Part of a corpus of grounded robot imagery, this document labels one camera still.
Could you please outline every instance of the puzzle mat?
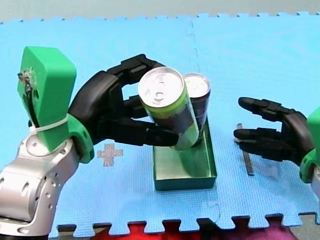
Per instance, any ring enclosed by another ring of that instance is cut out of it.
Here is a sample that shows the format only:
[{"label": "puzzle mat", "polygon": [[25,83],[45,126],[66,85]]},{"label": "puzzle mat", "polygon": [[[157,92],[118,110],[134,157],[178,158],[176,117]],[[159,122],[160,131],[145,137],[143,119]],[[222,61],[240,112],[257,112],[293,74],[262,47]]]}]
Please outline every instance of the puzzle mat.
[{"label": "puzzle mat", "polygon": [[[156,233],[164,230],[163,220],[181,220],[181,231],[196,231],[197,219],[232,229],[232,217],[248,216],[250,228],[264,228],[269,215],[283,215],[283,225],[297,226],[302,224],[299,214],[319,213],[319,201],[293,163],[251,155],[254,176],[248,176],[233,130],[237,123],[280,128],[241,109],[241,96],[278,101],[306,115],[319,106],[320,16],[239,16],[17,19],[0,25],[5,84],[0,95],[1,169],[15,157],[28,130],[16,90],[25,46],[59,48],[76,65],[73,96],[97,71],[140,53],[182,74],[200,72],[212,85],[208,119],[218,174],[214,188],[156,192],[151,147],[116,143],[123,156],[114,159],[114,166],[95,158],[81,164],[64,186],[51,237],[58,236],[58,225],[74,224],[75,237],[88,237],[98,223],[112,224],[110,234],[120,235],[129,232],[129,222],[146,222],[145,231]],[[123,92],[135,95],[137,86]],[[96,145],[95,151],[109,143],[113,141]]]}]

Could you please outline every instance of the metal bar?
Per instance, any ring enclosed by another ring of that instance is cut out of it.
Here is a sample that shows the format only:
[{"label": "metal bar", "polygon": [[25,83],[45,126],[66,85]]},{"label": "metal bar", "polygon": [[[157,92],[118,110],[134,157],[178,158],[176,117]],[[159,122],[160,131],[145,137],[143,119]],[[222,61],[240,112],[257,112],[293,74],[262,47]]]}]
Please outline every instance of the metal bar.
[{"label": "metal bar", "polygon": [[[242,129],[243,126],[242,126],[242,123],[239,123],[236,125],[236,129]],[[235,138],[234,141],[236,143],[239,143],[240,140]],[[250,156],[249,156],[249,153],[247,153],[246,151],[242,151],[242,154],[243,154],[243,160],[244,160],[244,164],[245,164],[245,168],[246,168],[246,173],[249,175],[249,176],[254,176],[254,170],[252,168],[252,164],[251,164],[251,160],[250,160]]]}]

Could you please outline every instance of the cross mark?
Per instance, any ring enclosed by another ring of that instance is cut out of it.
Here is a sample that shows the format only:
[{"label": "cross mark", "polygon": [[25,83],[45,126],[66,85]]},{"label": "cross mark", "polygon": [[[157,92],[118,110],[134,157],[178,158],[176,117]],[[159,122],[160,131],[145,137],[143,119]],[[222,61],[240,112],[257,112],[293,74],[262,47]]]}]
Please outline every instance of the cross mark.
[{"label": "cross mark", "polygon": [[104,167],[111,167],[115,164],[115,157],[122,157],[124,155],[123,149],[115,149],[114,143],[104,145],[104,150],[97,151],[97,157],[103,159]]}]

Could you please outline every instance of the white cable tie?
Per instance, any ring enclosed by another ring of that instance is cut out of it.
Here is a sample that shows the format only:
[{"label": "white cable tie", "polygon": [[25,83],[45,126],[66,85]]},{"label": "white cable tie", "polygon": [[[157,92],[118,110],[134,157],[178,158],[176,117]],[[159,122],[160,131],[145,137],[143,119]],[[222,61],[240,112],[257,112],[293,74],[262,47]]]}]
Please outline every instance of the white cable tie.
[{"label": "white cable tie", "polygon": [[35,127],[34,125],[32,125],[31,127],[29,127],[29,131],[32,135],[36,135],[38,132],[43,132],[49,129],[54,129],[56,127],[59,127],[62,124],[66,123],[67,121],[68,121],[68,114],[65,116],[65,118],[61,119],[60,121],[51,123],[46,126]]}]

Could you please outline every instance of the green tray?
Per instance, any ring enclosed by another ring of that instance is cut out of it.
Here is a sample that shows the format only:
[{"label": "green tray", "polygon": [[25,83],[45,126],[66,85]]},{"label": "green tray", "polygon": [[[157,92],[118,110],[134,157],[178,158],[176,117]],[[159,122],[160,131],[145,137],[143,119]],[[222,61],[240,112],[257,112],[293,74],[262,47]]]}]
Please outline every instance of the green tray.
[{"label": "green tray", "polygon": [[208,120],[203,140],[177,151],[170,147],[153,147],[153,178],[157,191],[209,189],[217,178]]}]

